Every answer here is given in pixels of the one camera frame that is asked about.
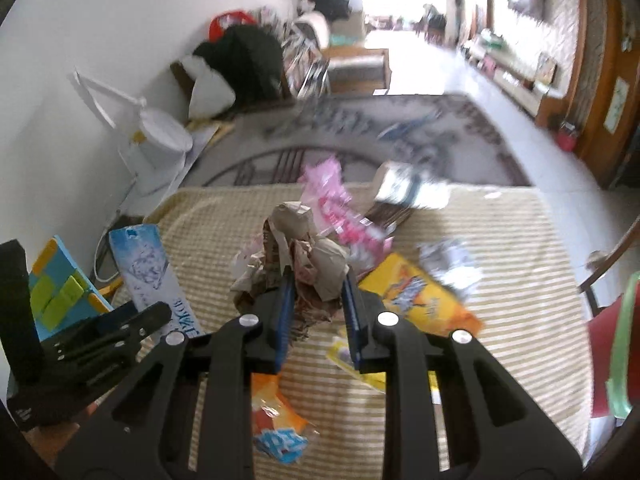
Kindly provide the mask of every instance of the carpet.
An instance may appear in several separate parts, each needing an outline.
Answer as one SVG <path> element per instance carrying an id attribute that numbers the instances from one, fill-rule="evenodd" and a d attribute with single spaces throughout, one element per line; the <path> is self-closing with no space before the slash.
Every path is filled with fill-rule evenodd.
<path id="1" fill-rule="evenodd" d="M 235 117 L 184 186 L 296 182 L 303 165 L 335 155 L 345 182 L 370 182 L 386 160 L 464 184 L 530 186 L 491 121 L 462 94 L 347 96 Z"/>

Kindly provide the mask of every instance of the orange snack wrapper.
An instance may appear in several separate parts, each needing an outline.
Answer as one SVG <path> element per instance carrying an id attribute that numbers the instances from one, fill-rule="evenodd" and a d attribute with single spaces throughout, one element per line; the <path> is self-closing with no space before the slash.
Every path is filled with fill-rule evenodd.
<path id="1" fill-rule="evenodd" d="M 279 381 L 279 375 L 252 374 L 252 433 L 256 449 L 288 464 L 300 459 L 317 433 L 282 395 Z"/>
<path id="2" fill-rule="evenodd" d="M 448 336 L 461 328 L 476 337 L 482 330 L 482 322 L 452 293 L 400 254 L 389 254 L 359 287 L 381 296 L 387 310 L 411 321 L 422 332 Z"/>

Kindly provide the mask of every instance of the tiled floor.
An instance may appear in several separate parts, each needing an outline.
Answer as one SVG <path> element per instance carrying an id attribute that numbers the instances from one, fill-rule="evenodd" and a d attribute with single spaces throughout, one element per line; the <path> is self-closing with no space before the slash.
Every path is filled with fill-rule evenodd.
<path id="1" fill-rule="evenodd" d="M 601 190 L 580 160 L 562 152 L 548 131 L 536 127 L 459 53 L 427 44 L 412 32 L 374 31 L 366 45 L 390 49 L 393 75 L 389 93 L 463 92 L 485 111 L 546 198 L 576 280 L 588 275 L 584 267 L 587 256 L 595 250 L 612 250 L 640 213 L 640 190 Z M 640 246 L 636 246 L 597 282 L 600 304 L 611 303 L 631 273 L 639 269 Z"/>

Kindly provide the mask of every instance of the pillow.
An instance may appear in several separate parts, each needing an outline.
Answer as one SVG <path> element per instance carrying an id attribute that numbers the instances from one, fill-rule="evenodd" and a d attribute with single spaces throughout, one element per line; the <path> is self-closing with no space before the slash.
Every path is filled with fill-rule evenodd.
<path id="1" fill-rule="evenodd" d="M 195 81 L 189 103 L 190 120 L 210 119 L 236 102 L 236 93 L 219 72 L 200 56 L 185 56 L 180 60 L 184 71 Z"/>

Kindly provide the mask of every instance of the metal screw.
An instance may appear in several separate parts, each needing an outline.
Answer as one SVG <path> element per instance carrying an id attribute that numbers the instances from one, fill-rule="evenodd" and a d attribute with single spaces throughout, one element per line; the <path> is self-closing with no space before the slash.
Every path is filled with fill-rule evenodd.
<path id="1" fill-rule="evenodd" d="M 472 335 L 466 330 L 456 330 L 453 334 L 451 334 L 451 338 L 456 343 L 460 343 L 461 345 L 466 345 L 467 343 L 471 343 L 473 339 Z"/>
<path id="2" fill-rule="evenodd" d="M 395 312 L 380 312 L 380 314 L 378 314 L 378 323 L 380 323 L 380 325 L 384 325 L 384 326 L 395 326 L 398 324 L 398 322 L 400 321 L 400 318 L 398 317 L 398 314 L 396 314 Z"/>
<path id="3" fill-rule="evenodd" d="M 182 332 L 169 332 L 166 337 L 164 338 L 164 341 L 169 345 L 169 346 L 177 346 L 180 343 L 182 343 L 184 341 L 184 334 Z"/>
<path id="4" fill-rule="evenodd" d="M 242 326 L 255 326 L 260 321 L 260 318 L 255 314 L 244 314 L 240 316 L 239 322 Z"/>

